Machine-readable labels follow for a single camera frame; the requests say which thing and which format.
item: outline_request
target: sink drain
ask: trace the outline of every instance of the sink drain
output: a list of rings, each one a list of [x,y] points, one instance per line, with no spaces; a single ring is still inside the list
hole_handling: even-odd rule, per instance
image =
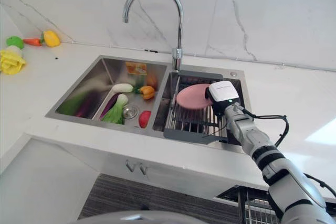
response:
[[[128,104],[122,108],[122,116],[125,119],[132,119],[139,113],[139,108],[133,104]]]

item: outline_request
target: cabinet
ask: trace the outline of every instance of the cabinet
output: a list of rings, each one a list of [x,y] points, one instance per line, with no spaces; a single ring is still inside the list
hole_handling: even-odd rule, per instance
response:
[[[214,200],[214,197],[235,185],[227,179],[181,167],[81,146],[63,147],[100,173],[204,199]]]

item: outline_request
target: pink plate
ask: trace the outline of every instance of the pink plate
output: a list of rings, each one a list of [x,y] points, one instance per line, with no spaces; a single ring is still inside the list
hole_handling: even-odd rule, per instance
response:
[[[205,89],[210,84],[196,84],[181,90],[177,96],[177,103],[189,110],[199,110],[212,105],[210,99],[205,99]]]

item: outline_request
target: black cable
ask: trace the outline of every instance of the black cable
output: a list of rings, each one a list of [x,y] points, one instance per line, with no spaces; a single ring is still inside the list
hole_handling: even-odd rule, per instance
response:
[[[254,115],[245,108],[243,109],[243,113],[248,114],[253,119],[256,118],[256,119],[282,119],[284,120],[284,122],[286,123],[285,130],[283,131],[282,134],[280,134],[280,138],[274,144],[276,147],[278,147],[281,144],[282,140],[285,138],[285,136],[287,135],[289,131],[289,123],[287,121],[286,115]]]
[[[202,138],[205,138],[205,137],[207,137],[207,136],[211,136],[211,135],[217,133],[218,131],[221,131],[222,129],[225,129],[226,124],[225,124],[222,128],[220,128],[219,130],[217,130],[217,131],[215,131],[215,132],[213,132],[213,133],[211,133],[211,134],[207,134],[207,135],[205,135],[205,136],[202,136]]]
[[[334,191],[334,189],[332,189],[330,186],[328,186],[325,182],[323,182],[323,181],[321,181],[321,180],[319,180],[319,179],[317,179],[317,178],[314,178],[313,176],[311,176],[311,175],[309,175],[309,174],[307,174],[307,173],[305,173],[305,176],[306,176],[307,178],[310,178],[310,179],[315,180],[317,183],[320,184],[320,186],[321,186],[322,188],[326,188],[326,189],[328,189],[328,190],[334,195],[334,197],[336,198],[336,191]]]

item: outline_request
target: chrome faucet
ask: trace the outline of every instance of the chrome faucet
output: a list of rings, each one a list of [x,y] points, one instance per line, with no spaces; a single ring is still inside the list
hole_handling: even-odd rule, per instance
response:
[[[124,23],[128,23],[128,14],[129,10],[131,7],[131,4],[133,3],[134,0],[126,0],[126,3],[124,5],[124,11],[122,14],[122,21]],[[183,9],[182,9],[182,4],[180,0],[174,0],[176,5],[177,5],[177,10],[179,12],[179,22],[178,22],[178,35],[177,35],[177,48],[173,48],[173,69],[174,70],[180,70],[181,67],[181,60],[182,60],[182,26],[183,26]]]

